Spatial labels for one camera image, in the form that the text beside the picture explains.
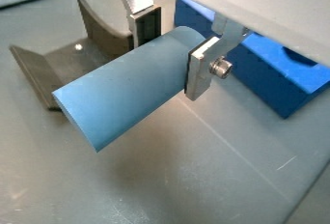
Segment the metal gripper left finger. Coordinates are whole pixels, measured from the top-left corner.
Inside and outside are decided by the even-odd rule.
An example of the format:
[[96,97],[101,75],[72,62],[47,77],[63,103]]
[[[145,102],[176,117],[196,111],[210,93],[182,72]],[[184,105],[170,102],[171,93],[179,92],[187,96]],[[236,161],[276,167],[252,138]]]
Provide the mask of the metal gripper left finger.
[[153,0],[121,0],[132,33],[133,46],[139,47],[161,34],[161,7]]

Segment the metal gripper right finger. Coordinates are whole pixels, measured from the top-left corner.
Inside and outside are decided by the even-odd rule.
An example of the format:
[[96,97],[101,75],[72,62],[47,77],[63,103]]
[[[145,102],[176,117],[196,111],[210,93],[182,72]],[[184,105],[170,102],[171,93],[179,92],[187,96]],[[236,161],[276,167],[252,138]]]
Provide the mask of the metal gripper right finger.
[[216,13],[211,25],[218,36],[204,40],[188,53],[184,94],[196,100],[210,87],[212,76],[224,79],[232,69],[228,52],[248,37],[251,31],[222,14]]

